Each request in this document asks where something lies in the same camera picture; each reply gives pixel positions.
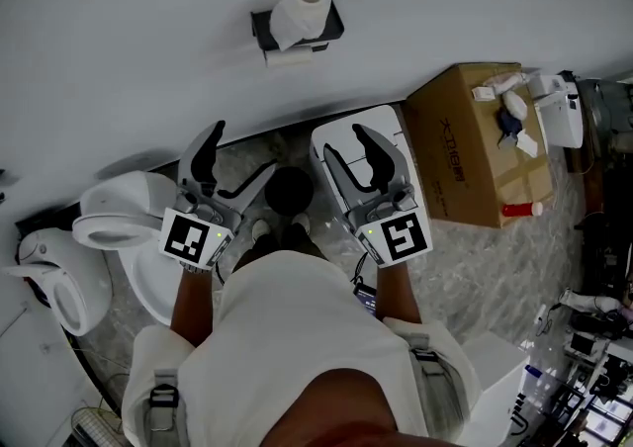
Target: marble floor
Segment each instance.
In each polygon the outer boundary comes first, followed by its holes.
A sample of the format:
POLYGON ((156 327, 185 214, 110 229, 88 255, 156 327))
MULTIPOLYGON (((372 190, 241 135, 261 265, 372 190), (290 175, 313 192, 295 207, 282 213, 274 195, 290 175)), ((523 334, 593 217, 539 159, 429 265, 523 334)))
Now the marble floor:
MULTIPOLYGON (((215 169, 220 185, 234 189, 272 158, 314 176, 308 162, 314 125, 281 129, 220 149, 215 169)), ((526 218, 505 229, 431 221, 434 249, 410 260, 408 269, 422 318, 442 320, 458 341, 491 330, 526 348, 532 365, 560 375, 566 366, 561 346, 568 314, 553 312, 552 329, 541 337, 535 337, 534 320, 541 305, 553 305, 566 287, 580 283, 582 237, 574 225, 583 217, 585 200, 582 179, 567 173, 562 149, 552 150, 549 162, 556 199, 542 217, 526 218)), ((333 219, 318 186, 308 212, 314 242, 351 278, 363 251, 333 219)), ((250 227, 259 218, 277 227, 288 222, 274 214, 260 194, 245 214, 242 231, 221 257, 224 277, 250 246, 250 227)), ((86 353, 97 375, 121 402, 126 385, 122 366, 131 365, 136 334, 155 320, 136 299, 115 252, 109 253, 108 263, 114 284, 111 309, 80 343, 99 354, 86 353)), ((371 259, 365 263, 363 276, 366 283, 375 284, 376 266, 371 259)), ((217 301, 222 286, 217 279, 214 282, 217 301)))

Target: toilet bowl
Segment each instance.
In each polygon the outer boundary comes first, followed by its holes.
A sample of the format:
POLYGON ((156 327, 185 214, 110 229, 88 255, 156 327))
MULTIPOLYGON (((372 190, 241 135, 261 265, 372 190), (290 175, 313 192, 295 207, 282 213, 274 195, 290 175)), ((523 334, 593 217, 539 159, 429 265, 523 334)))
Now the toilet bowl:
POLYGON ((119 252, 130 285, 145 309, 169 325, 182 275, 180 264, 158 251, 162 216, 176 202, 169 178, 133 171, 86 191, 72 227, 83 245, 119 252))
POLYGON ((104 255, 79 245, 69 231, 32 232, 20 243, 18 260, 19 266, 3 268, 4 273, 34 280, 68 332, 86 334, 108 311, 112 281, 104 255))

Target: person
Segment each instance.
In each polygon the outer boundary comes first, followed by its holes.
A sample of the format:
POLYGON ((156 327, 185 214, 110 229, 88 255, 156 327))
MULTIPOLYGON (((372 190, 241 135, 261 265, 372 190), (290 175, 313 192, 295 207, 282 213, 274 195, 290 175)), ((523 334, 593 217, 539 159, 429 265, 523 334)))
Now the person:
MULTIPOLYGON (((193 447, 453 445, 427 437, 426 402, 397 333, 429 337, 457 369, 467 408, 481 389, 448 331, 422 323, 407 265, 379 268, 373 317, 309 234, 305 214, 280 243, 257 221, 253 247, 226 280, 217 325, 211 276, 183 272, 170 329, 146 327, 135 340, 123 403, 134 445, 135 408, 159 368, 178 369, 193 447)), ((441 421, 441 406, 431 409, 441 421)))

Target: white shirt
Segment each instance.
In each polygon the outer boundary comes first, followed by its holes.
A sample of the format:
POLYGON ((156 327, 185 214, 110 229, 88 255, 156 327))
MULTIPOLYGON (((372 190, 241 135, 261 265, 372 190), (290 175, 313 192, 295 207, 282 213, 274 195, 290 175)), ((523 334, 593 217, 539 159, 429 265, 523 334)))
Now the white shirt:
POLYGON ((218 319, 197 349, 163 326, 138 335, 123 404, 134 445, 132 410, 160 368, 179 368, 192 447, 260 445, 314 378, 340 368, 378 382, 400 432, 426 434, 407 343, 330 262, 279 251, 244 266, 226 281, 218 319))

